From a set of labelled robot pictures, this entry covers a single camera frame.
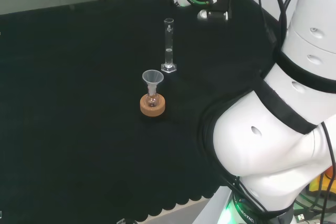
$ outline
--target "screw hole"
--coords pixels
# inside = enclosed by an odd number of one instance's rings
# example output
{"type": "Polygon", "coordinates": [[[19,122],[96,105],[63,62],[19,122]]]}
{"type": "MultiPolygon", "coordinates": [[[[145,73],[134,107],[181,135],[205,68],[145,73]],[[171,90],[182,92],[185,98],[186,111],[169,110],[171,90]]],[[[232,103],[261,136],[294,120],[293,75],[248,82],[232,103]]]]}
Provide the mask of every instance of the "screw hole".
{"type": "Polygon", "coordinates": [[[260,130],[258,130],[258,129],[255,128],[254,126],[251,127],[251,130],[252,130],[252,132],[253,132],[255,135],[257,135],[257,136],[259,136],[259,137],[262,137],[262,136],[263,136],[262,133],[260,132],[260,130]]]}
{"type": "Polygon", "coordinates": [[[307,58],[311,63],[315,65],[321,65],[323,63],[319,57],[316,57],[314,55],[308,55],[307,58]]]}
{"type": "Polygon", "coordinates": [[[300,83],[296,82],[296,81],[292,81],[292,85],[293,87],[296,89],[296,91],[300,92],[300,93],[304,93],[305,92],[305,88],[303,85],[301,85],[300,83]]]}
{"type": "Polygon", "coordinates": [[[312,27],[310,31],[318,39],[322,39],[324,37],[324,33],[315,27],[312,27]]]}

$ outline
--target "green light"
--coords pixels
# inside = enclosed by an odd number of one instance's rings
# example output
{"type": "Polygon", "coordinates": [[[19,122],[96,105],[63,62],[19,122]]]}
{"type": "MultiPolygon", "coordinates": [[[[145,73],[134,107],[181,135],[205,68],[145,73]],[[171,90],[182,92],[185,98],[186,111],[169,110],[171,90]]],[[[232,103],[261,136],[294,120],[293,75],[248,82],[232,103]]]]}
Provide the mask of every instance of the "green light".
{"type": "Polygon", "coordinates": [[[220,218],[217,224],[229,224],[231,221],[231,211],[230,208],[226,208],[220,214],[220,218]]]}

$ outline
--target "black table cloth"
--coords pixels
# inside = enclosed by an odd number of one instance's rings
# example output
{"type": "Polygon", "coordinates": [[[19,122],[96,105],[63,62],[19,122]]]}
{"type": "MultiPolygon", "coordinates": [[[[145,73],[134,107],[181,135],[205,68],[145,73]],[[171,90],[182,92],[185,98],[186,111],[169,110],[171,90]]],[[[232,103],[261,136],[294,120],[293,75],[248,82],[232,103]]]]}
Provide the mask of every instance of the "black table cloth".
{"type": "Polygon", "coordinates": [[[233,0],[227,23],[200,23],[199,10],[108,0],[0,17],[1,223],[142,221],[213,195],[199,115],[272,58],[252,0],[233,0]],[[157,89],[166,111],[147,118],[142,72],[164,62],[168,17],[177,72],[157,89]]]}

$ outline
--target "funnel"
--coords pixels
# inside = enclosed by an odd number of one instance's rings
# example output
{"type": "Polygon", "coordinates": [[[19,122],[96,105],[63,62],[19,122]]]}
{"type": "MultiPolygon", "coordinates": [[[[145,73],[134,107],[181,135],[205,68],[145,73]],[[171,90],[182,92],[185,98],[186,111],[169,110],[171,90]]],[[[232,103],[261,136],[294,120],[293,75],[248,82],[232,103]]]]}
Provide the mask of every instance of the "funnel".
{"type": "Polygon", "coordinates": [[[163,81],[163,74],[157,70],[147,70],[142,74],[143,80],[148,85],[148,94],[140,100],[141,112],[147,116],[158,116],[165,110],[165,100],[156,93],[156,86],[163,81]]]}
{"type": "Polygon", "coordinates": [[[163,81],[163,74],[157,70],[147,70],[142,74],[143,80],[148,85],[148,94],[156,94],[156,86],[163,81]]]}

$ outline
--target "yellow object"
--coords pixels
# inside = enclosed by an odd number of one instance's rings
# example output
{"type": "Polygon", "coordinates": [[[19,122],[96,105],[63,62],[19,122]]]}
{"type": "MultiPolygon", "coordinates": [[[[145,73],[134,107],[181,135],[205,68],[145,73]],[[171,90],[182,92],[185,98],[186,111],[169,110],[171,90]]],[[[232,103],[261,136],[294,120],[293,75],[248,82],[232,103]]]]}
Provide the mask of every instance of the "yellow object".
{"type": "MultiPolygon", "coordinates": [[[[329,185],[330,179],[324,175],[323,176],[323,182],[322,182],[322,191],[327,191],[327,187],[329,185]]],[[[318,176],[316,179],[314,179],[310,185],[309,185],[309,191],[318,191],[319,190],[319,184],[320,184],[320,176],[318,176]]],[[[336,194],[336,180],[332,183],[331,193],[336,194]]]]}

